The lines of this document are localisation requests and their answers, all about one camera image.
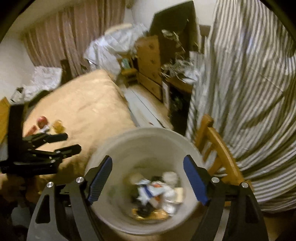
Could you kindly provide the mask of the white tissue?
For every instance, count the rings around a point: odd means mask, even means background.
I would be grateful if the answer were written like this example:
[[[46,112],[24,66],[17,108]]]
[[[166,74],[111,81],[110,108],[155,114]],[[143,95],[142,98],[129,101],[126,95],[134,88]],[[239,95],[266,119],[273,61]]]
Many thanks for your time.
[[[180,187],[180,178],[175,172],[164,172],[162,180],[164,193],[161,195],[161,209],[174,216],[183,203],[184,189]]]

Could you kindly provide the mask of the white paper wrapper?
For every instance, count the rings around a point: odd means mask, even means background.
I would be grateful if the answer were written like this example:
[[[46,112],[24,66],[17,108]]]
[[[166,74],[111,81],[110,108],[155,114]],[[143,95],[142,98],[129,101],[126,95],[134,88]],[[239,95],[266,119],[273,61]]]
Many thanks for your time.
[[[138,190],[137,200],[141,202],[143,206],[148,203],[153,208],[158,208],[161,202],[161,197],[167,190],[168,185],[161,181],[153,181],[142,179],[136,183]]]

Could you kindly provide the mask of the white trash bucket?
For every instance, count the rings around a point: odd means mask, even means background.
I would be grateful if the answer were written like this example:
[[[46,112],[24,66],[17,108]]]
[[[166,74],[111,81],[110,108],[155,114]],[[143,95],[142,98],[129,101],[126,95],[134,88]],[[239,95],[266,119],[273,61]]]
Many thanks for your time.
[[[164,128],[135,128],[106,140],[92,154],[86,169],[99,166],[109,156],[112,170],[100,197],[91,205],[96,216],[110,228],[130,235],[156,235],[184,223],[196,210],[198,201],[184,172],[183,159],[191,156],[203,167],[202,155],[182,135]],[[165,172],[178,176],[184,198],[176,213],[165,221],[136,220],[132,189],[145,186]]]

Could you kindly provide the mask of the red carton box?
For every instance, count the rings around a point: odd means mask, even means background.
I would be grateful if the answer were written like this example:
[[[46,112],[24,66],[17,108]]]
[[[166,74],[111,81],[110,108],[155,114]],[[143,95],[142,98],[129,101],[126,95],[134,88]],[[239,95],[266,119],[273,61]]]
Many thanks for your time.
[[[33,125],[28,132],[26,133],[25,137],[29,137],[32,136],[34,133],[36,133],[36,131],[38,130],[36,125]]]

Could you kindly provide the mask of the red apple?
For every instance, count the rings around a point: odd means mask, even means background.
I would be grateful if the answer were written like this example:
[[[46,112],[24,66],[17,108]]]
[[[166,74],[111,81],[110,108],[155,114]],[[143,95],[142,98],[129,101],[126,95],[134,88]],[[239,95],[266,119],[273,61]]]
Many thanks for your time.
[[[45,116],[40,116],[37,119],[37,126],[42,129],[48,124],[48,119]]]

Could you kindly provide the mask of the orange plastic bottle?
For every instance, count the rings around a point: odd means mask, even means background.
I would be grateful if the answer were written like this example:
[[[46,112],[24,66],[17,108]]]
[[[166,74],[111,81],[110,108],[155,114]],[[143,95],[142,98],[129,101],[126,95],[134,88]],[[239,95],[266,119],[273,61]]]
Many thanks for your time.
[[[56,134],[61,134],[65,132],[65,127],[61,120],[56,120],[52,124],[52,128]]]

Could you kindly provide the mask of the wooden headboard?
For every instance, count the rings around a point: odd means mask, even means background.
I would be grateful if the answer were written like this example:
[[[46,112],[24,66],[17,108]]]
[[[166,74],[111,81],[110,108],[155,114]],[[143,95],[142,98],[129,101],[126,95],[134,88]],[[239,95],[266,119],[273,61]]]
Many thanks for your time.
[[[10,107],[8,99],[4,97],[0,102],[0,143],[3,142],[8,131]]]

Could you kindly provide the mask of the wooden chair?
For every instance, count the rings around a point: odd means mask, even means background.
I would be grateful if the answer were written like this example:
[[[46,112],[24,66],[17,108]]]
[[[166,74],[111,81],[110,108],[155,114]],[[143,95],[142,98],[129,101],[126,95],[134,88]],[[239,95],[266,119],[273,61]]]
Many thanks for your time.
[[[212,117],[208,114],[203,115],[200,128],[195,135],[194,144],[202,154],[204,162],[208,160],[213,151],[216,152],[215,160],[208,169],[211,176],[214,176],[221,168],[224,168],[226,176],[222,178],[222,181],[238,186],[245,181],[243,175],[230,150],[227,148],[226,143],[213,125],[214,120]]]

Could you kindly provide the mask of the white plastic cover left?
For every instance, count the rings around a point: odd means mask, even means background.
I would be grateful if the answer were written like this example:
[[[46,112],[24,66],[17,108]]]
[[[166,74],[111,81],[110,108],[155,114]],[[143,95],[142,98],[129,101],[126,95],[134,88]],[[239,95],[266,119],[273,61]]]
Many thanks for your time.
[[[50,92],[57,89],[61,84],[62,72],[62,68],[58,67],[35,67],[29,83],[18,87],[10,100],[14,103],[30,102],[44,91]]]

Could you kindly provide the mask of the white plastic cover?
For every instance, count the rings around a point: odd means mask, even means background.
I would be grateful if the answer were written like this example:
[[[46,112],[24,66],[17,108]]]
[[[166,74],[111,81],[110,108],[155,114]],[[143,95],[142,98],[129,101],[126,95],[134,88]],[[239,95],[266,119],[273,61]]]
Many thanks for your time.
[[[148,29],[143,24],[120,24],[105,31],[86,48],[83,58],[96,69],[105,70],[112,80],[121,72],[118,59],[123,55],[135,56],[135,42],[146,36]]]
[[[30,102],[44,91],[50,92],[57,89],[61,84],[62,72],[62,68],[58,67],[35,67],[29,83],[18,87],[10,100],[14,103]]]

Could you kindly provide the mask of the white plastic cover right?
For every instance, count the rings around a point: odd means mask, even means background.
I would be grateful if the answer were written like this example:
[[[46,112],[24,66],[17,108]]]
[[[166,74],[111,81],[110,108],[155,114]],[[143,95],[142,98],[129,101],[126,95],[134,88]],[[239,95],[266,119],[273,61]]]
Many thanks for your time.
[[[105,31],[86,48],[83,58],[96,69],[105,70],[112,80],[121,72],[118,59],[123,55],[135,56],[135,42],[146,36],[148,29],[143,24],[120,24]]]

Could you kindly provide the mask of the striped grey white sheet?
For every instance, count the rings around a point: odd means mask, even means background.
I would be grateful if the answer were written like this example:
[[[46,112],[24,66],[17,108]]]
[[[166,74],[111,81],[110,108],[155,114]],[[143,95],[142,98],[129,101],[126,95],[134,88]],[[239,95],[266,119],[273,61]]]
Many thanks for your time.
[[[295,41],[261,1],[217,1],[186,138],[214,120],[261,209],[295,209]]]

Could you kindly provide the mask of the dark wooden side table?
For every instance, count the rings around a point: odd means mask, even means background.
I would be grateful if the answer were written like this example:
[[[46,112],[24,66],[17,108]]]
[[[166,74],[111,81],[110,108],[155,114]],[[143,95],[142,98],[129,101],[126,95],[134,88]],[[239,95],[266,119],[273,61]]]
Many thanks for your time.
[[[169,77],[165,81],[169,87],[169,118],[173,131],[185,136],[193,82],[177,77]]]

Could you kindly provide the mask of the wooden chest of drawers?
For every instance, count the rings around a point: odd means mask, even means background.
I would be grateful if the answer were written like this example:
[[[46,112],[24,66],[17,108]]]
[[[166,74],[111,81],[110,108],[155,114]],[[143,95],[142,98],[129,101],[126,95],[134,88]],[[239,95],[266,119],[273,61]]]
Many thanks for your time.
[[[161,58],[157,36],[143,37],[135,42],[138,82],[158,100],[163,101]]]

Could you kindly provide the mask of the black flat monitor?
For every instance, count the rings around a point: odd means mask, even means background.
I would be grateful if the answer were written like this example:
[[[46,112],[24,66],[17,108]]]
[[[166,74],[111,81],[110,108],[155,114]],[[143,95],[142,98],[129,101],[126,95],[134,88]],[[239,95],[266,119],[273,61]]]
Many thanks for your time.
[[[162,63],[175,58],[177,52],[189,57],[200,47],[199,26],[193,1],[186,1],[154,14],[149,35],[157,36]]]

